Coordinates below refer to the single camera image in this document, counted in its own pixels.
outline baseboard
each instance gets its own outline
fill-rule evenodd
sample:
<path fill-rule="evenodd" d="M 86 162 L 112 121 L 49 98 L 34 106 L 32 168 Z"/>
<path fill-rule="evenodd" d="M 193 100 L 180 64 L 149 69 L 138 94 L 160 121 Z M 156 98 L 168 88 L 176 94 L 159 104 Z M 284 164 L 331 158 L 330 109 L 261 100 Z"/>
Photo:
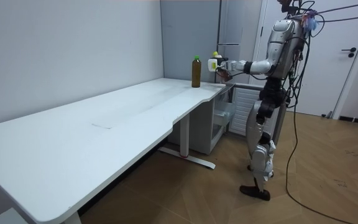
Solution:
<path fill-rule="evenodd" d="M 339 120 L 358 123 L 358 118 L 351 118 L 351 117 L 347 117 L 347 116 L 340 116 Z"/>

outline robot leg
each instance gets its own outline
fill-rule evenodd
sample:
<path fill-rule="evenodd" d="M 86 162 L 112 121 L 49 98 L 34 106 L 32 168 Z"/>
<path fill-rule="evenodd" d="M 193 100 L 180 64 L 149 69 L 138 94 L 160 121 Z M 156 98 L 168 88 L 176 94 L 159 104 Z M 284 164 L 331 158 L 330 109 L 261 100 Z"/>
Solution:
<path fill-rule="evenodd" d="M 270 193 L 264 190 L 264 182 L 273 176 L 274 142 L 269 134 L 264 133 L 265 118 L 257 113 L 261 101 L 255 102 L 247 121 L 247 145 L 250 154 L 250 166 L 255 186 L 241 186 L 240 191 L 251 197 L 269 201 Z"/>

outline door handle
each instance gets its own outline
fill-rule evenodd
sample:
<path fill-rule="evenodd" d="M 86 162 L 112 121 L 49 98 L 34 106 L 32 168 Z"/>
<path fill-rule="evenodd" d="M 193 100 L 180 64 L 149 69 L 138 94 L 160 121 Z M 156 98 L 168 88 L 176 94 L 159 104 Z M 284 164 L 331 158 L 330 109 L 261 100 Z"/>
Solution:
<path fill-rule="evenodd" d="M 342 51 L 350 51 L 350 52 L 356 52 L 356 50 L 357 50 L 357 48 L 355 48 L 355 47 L 352 47 L 351 49 L 344 49 L 344 50 L 342 50 Z"/>
<path fill-rule="evenodd" d="M 231 46 L 240 46 L 240 44 L 237 43 L 218 44 L 218 47 L 231 47 Z"/>

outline floor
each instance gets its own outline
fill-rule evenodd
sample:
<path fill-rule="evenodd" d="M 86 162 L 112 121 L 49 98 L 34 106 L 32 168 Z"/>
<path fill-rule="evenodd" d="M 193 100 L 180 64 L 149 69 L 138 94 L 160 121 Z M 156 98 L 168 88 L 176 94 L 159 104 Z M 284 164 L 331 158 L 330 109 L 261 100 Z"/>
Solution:
<path fill-rule="evenodd" d="M 358 124 L 297 114 L 300 143 L 289 169 L 289 189 L 302 203 L 358 223 Z M 274 157 L 275 177 L 264 202 L 239 191 L 252 185 L 243 138 L 225 135 L 210 156 L 215 170 L 156 152 L 82 217 L 94 223 L 339 223 L 312 213 L 285 192 L 285 167 L 295 143 L 287 113 Z"/>

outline desk top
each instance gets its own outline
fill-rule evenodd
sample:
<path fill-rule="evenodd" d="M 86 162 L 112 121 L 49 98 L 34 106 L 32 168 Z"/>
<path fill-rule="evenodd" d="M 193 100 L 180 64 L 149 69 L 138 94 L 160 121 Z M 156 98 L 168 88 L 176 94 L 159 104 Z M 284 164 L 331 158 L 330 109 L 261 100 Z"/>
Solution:
<path fill-rule="evenodd" d="M 0 186 L 36 222 L 64 222 L 223 88 L 160 78 L 0 123 Z"/>

